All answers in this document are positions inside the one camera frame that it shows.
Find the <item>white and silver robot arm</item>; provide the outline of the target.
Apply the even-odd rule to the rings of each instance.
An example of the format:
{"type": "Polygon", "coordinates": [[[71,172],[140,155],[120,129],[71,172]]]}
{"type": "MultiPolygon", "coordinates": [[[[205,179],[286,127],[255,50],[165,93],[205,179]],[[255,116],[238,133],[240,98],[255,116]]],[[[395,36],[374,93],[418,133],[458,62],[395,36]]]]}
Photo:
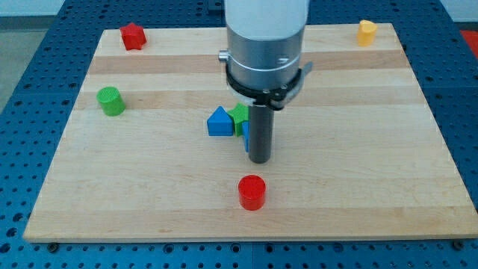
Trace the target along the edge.
{"type": "Polygon", "coordinates": [[[225,0],[229,75],[253,90],[292,81],[309,5],[309,0],[225,0]]]}

